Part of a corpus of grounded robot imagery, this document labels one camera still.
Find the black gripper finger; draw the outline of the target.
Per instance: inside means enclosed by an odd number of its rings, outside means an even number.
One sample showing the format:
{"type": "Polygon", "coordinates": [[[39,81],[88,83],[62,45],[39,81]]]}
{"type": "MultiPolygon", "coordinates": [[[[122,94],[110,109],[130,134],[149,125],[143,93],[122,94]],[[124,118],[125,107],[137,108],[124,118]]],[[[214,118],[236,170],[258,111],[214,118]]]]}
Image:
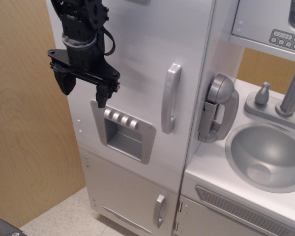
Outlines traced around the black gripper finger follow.
{"type": "Polygon", "coordinates": [[[76,85],[76,77],[70,69],[61,66],[54,66],[53,71],[60,90],[65,95],[69,95],[76,85]]]}
{"type": "Polygon", "coordinates": [[[96,86],[96,101],[98,108],[105,108],[108,99],[110,99],[116,90],[115,83],[101,82],[96,86]]]}

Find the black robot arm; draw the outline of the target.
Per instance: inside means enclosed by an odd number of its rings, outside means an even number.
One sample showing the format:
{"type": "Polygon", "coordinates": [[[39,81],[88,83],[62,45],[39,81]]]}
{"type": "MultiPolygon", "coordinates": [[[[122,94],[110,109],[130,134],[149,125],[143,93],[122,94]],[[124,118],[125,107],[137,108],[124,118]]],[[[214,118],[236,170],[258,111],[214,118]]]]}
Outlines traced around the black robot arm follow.
{"type": "Polygon", "coordinates": [[[96,101],[104,108],[119,89],[120,73],[110,66],[105,56],[104,37],[113,36],[104,28],[109,9],[100,0],[54,0],[52,6],[62,23],[65,49],[50,49],[50,66],[65,95],[69,95],[81,79],[96,85],[96,101]]]}

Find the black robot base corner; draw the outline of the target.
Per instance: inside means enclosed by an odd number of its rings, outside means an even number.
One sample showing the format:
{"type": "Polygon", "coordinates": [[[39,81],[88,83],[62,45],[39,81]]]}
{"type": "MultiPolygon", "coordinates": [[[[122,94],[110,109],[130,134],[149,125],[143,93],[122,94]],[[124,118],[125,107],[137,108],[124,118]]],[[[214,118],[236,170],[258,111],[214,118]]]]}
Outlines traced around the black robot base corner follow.
{"type": "Polygon", "coordinates": [[[26,236],[27,234],[6,221],[0,219],[0,236],[26,236]]]}

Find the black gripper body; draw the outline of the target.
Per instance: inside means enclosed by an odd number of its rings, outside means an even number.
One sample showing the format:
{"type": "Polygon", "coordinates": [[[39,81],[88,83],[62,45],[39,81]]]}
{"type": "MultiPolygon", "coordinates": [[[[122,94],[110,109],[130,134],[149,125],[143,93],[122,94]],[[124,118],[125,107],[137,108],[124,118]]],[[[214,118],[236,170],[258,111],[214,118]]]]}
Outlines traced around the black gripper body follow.
{"type": "Polygon", "coordinates": [[[63,35],[62,39],[66,49],[48,50],[52,69],[54,66],[70,69],[76,79],[96,86],[101,82],[115,83],[115,92],[118,91],[120,73],[105,60],[105,56],[111,54],[112,51],[105,52],[103,32],[94,33],[83,41],[69,38],[66,35],[63,35]]]}

